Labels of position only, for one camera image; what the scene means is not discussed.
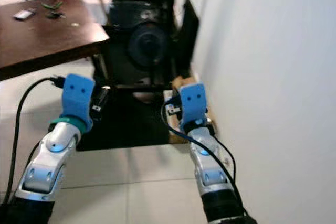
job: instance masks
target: cable connector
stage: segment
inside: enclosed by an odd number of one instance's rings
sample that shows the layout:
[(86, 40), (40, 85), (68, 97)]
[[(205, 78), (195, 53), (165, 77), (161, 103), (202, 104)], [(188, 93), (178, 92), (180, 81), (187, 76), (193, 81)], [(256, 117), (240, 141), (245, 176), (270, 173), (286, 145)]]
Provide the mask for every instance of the cable connector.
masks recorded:
[(178, 94), (174, 97), (171, 97), (168, 101), (166, 101), (166, 104), (171, 104), (173, 106), (181, 106), (181, 96)]
[(55, 85), (58, 88), (64, 87), (65, 77), (63, 76), (54, 76), (50, 77), (50, 80), (53, 82), (53, 85)]

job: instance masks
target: green ring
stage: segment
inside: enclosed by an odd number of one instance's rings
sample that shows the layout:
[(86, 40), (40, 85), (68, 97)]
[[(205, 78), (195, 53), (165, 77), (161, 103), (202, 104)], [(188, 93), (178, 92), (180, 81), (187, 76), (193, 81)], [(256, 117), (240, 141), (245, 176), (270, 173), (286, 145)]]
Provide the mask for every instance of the green ring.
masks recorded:
[(70, 117), (63, 117), (63, 118), (57, 118), (55, 120), (53, 120), (51, 123), (70, 123), (73, 126), (77, 127), (80, 131), (80, 134), (83, 134), (86, 132), (87, 127), (86, 124), (79, 118), (75, 118), (73, 116)]

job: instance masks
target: table top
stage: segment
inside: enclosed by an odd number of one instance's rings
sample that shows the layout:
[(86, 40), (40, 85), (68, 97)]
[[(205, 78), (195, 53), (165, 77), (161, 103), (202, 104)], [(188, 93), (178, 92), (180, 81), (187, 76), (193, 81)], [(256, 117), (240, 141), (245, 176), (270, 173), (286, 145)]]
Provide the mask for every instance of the table top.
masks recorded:
[[(63, 1), (65, 18), (49, 19), (42, 2)], [(25, 21), (13, 15), (35, 8)], [(109, 36), (96, 23), (81, 0), (33, 0), (0, 6), (0, 80), (97, 53)]]

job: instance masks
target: green object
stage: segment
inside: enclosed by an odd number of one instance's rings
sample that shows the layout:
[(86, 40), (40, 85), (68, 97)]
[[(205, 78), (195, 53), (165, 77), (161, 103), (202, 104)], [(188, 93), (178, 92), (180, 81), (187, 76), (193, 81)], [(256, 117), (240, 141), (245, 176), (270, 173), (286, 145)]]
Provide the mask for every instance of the green object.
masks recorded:
[(70, 123), (73, 126), (77, 127), (80, 131), (80, 134), (83, 134), (86, 132), (86, 124), (79, 118), (75, 118), (73, 116), (65, 116), (63, 118), (57, 118), (51, 122), (51, 124), (56, 123)]
[(45, 8), (50, 9), (50, 10), (57, 10), (61, 4), (63, 4), (63, 1), (58, 1), (55, 5), (48, 5), (45, 3), (41, 3)]

